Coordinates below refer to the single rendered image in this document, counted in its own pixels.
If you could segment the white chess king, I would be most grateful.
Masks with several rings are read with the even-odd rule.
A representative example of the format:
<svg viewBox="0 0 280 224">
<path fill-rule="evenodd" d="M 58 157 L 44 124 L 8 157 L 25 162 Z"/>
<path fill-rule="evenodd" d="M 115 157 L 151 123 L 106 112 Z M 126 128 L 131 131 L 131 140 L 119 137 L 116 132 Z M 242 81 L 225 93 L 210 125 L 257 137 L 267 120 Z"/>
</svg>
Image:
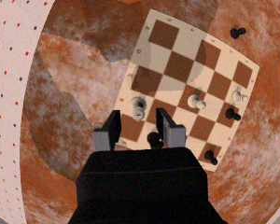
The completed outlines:
<svg viewBox="0 0 280 224">
<path fill-rule="evenodd" d="M 147 108 L 147 103 L 141 97 L 135 97 L 130 101 L 130 109 L 132 111 L 133 119 L 135 120 L 142 120 L 145 117 L 144 110 L 146 110 L 146 108 Z"/>
</svg>

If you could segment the white pawn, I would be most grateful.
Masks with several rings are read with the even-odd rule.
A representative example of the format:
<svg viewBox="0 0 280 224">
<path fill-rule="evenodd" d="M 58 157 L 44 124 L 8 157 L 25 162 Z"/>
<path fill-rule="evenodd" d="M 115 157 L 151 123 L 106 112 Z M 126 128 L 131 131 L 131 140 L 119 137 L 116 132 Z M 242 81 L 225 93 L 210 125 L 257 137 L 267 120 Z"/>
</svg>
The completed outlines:
<svg viewBox="0 0 280 224">
<path fill-rule="evenodd" d="M 239 100 L 241 100 L 242 102 L 247 102 L 248 100 L 248 97 L 246 95 L 241 95 L 241 93 L 238 91 L 234 91 L 231 98 L 234 102 L 238 102 Z"/>
</svg>

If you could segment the white bishop chess piece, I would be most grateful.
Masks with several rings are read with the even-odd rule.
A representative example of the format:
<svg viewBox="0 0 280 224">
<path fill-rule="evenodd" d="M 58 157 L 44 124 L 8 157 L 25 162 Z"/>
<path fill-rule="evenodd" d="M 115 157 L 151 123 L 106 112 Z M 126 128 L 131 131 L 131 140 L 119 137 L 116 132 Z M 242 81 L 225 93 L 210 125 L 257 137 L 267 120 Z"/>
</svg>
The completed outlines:
<svg viewBox="0 0 280 224">
<path fill-rule="evenodd" d="M 200 97 L 196 94 L 192 94 L 188 98 L 188 105 L 192 108 L 198 107 L 200 109 L 205 109 L 206 103 L 200 100 Z"/>
</svg>

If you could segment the brown and cream chessboard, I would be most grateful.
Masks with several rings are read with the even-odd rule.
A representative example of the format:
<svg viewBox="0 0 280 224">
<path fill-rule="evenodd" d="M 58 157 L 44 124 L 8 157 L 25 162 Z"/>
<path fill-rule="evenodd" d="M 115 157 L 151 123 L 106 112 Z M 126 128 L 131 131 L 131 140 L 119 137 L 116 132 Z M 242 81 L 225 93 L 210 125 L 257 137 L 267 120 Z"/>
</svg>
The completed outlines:
<svg viewBox="0 0 280 224">
<path fill-rule="evenodd" d="M 120 110 L 117 145 L 151 149 L 147 135 L 156 129 L 156 108 L 163 107 L 176 124 L 184 124 L 186 147 L 204 170 L 215 171 L 240 124 L 227 119 L 232 108 L 243 117 L 259 66 L 210 34 L 174 17 L 150 9 L 123 79 L 114 110 Z M 232 93 L 248 97 L 234 102 Z M 188 105 L 196 94 L 205 109 Z M 145 117 L 135 120 L 130 101 L 147 103 Z M 204 158 L 212 150 L 218 164 Z"/>
</svg>

